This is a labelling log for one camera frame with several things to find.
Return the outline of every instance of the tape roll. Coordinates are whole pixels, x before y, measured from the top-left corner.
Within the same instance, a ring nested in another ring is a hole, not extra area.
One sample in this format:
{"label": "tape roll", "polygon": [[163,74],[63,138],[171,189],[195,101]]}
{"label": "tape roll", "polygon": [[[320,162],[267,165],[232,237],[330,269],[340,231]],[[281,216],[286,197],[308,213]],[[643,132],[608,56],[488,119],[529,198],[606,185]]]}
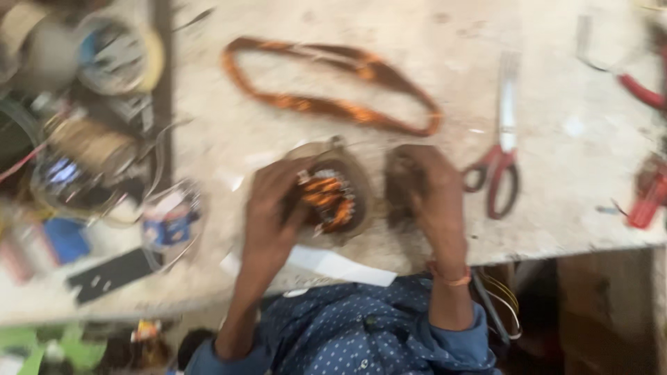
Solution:
{"label": "tape roll", "polygon": [[85,35],[79,71],[84,85],[102,95],[149,93],[155,88],[164,70],[165,54],[152,27],[92,14],[81,22],[79,30]]}

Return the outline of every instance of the thread spool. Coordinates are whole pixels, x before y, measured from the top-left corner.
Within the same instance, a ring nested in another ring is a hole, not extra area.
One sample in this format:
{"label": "thread spool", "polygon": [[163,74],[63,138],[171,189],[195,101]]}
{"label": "thread spool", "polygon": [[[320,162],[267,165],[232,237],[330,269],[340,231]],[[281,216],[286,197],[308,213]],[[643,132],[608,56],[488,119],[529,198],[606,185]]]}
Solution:
{"label": "thread spool", "polygon": [[139,155],[139,145],[129,135],[109,129],[88,117],[56,116],[44,130],[47,142],[91,173],[115,177]]}

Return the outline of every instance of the scissor handle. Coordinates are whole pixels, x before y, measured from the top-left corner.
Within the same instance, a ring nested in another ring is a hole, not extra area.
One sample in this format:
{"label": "scissor handle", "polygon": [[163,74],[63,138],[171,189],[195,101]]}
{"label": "scissor handle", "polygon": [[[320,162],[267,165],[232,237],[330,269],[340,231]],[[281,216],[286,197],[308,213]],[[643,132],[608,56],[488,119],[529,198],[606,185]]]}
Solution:
{"label": "scissor handle", "polygon": [[[464,186],[466,192],[476,193],[480,191],[484,187],[484,183],[486,183],[486,175],[488,172],[489,172],[489,165],[482,161],[479,161],[471,165],[470,167],[466,168],[466,170],[463,172]],[[474,183],[472,184],[468,183],[468,180],[471,178],[475,179]]]}
{"label": "scissor handle", "polygon": [[[502,210],[497,211],[496,196],[498,195],[498,188],[500,187],[502,175],[505,172],[510,174],[510,197]],[[512,211],[516,198],[519,195],[519,183],[519,169],[516,167],[516,150],[512,150],[509,153],[503,153],[498,160],[494,176],[491,179],[491,184],[489,186],[489,196],[486,202],[486,213],[489,218],[500,220]]]}
{"label": "scissor handle", "polygon": [[[471,164],[463,171],[464,189],[466,192],[476,193],[484,187],[489,168],[501,153],[502,150],[500,149],[500,145],[493,145],[481,159]],[[475,178],[474,183],[468,183],[472,178]]]}

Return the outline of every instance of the copper winding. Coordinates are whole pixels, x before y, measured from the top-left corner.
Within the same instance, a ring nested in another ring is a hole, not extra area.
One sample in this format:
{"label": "copper winding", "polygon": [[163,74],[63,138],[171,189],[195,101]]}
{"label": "copper winding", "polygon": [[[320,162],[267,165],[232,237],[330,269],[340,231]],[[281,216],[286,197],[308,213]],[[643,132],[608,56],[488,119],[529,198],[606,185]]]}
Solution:
{"label": "copper winding", "polygon": [[[311,57],[349,71],[359,78],[385,85],[390,89],[408,93],[424,104],[429,111],[429,120],[425,128],[418,128],[409,123],[394,119],[370,108],[342,99],[266,93],[253,87],[234,59],[237,51],[262,50],[284,55]],[[385,64],[377,55],[361,49],[340,45],[296,44],[281,41],[265,41],[250,37],[239,37],[232,41],[222,52],[222,67],[231,80],[244,92],[257,100],[278,108],[292,109],[298,112],[332,115],[379,129],[389,129],[427,137],[438,132],[442,121],[442,112],[424,91],[408,81],[398,71]]]}
{"label": "copper winding", "polygon": [[322,219],[324,233],[335,232],[352,219],[354,200],[343,191],[343,183],[336,177],[313,177],[301,184],[305,194],[301,200],[315,208]]}
{"label": "copper winding", "polygon": [[336,209],[336,214],[333,216],[333,219],[330,222],[324,223],[322,229],[325,233],[330,233],[336,229],[344,226],[352,219],[352,208],[354,207],[354,202],[346,198],[338,205]]}

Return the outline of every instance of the scissors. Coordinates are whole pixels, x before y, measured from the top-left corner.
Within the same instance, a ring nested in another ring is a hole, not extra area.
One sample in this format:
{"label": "scissors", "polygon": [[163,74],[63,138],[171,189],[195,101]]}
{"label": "scissors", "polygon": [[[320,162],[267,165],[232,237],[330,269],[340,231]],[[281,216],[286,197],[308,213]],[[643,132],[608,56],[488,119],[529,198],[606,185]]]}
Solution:
{"label": "scissors", "polygon": [[[500,58],[500,86],[498,100],[498,142],[477,162],[464,170],[465,189],[469,193],[480,191],[486,184],[487,177],[493,173],[489,183],[486,200],[486,214],[489,218],[500,220],[514,207],[519,194],[519,169],[516,166],[516,121],[514,105],[515,86],[519,66],[519,53],[503,52]],[[510,196],[503,208],[496,210],[496,196],[500,180],[504,173],[510,175]],[[468,182],[476,174],[473,184]]]}

